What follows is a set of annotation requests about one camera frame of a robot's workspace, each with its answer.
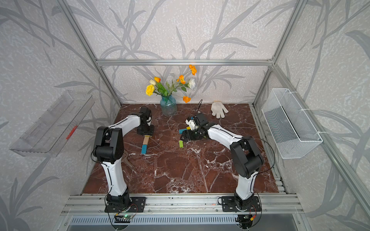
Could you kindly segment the beige wooden block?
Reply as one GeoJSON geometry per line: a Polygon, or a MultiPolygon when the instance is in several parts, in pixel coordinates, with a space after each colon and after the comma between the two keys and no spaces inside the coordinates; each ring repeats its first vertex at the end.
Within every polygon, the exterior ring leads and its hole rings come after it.
{"type": "Polygon", "coordinates": [[[150,136],[145,136],[144,141],[143,141],[143,145],[148,145],[149,139],[150,139],[150,136]]]}

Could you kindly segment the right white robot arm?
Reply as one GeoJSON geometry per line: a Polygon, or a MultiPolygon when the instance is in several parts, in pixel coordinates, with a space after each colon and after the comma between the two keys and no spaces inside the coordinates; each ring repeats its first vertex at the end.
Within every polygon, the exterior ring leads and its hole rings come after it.
{"type": "Polygon", "coordinates": [[[265,162],[254,138],[234,134],[218,124],[209,122],[203,113],[189,116],[186,124],[190,129],[182,132],[180,140],[188,142],[206,137],[230,150],[239,175],[234,193],[236,208],[240,211],[246,210],[254,197],[254,184],[259,169],[265,162]]]}

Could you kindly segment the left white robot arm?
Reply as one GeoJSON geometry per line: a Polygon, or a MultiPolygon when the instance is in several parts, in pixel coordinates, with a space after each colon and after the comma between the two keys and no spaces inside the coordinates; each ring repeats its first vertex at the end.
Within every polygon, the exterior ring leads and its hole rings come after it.
{"type": "Polygon", "coordinates": [[[123,137],[135,128],[139,135],[152,135],[154,126],[151,119],[151,110],[143,106],[139,113],[128,115],[113,125],[97,129],[92,154],[106,174],[108,181],[106,201],[114,211],[126,209],[132,204],[121,168],[124,154],[123,137]]]}

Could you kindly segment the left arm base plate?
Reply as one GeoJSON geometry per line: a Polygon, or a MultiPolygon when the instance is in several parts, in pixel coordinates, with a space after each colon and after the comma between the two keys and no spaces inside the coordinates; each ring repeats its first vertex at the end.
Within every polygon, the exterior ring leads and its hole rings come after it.
{"type": "Polygon", "coordinates": [[[131,213],[143,213],[145,207],[146,197],[123,197],[108,195],[106,199],[107,206],[106,213],[118,213],[125,211],[131,213]]]}

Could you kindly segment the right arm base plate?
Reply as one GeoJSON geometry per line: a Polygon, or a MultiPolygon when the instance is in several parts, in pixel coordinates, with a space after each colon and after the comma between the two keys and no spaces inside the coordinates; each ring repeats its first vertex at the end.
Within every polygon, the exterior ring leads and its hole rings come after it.
{"type": "Polygon", "coordinates": [[[261,212],[261,202],[259,197],[252,195],[246,200],[238,196],[222,196],[219,204],[223,212],[261,212]]]}

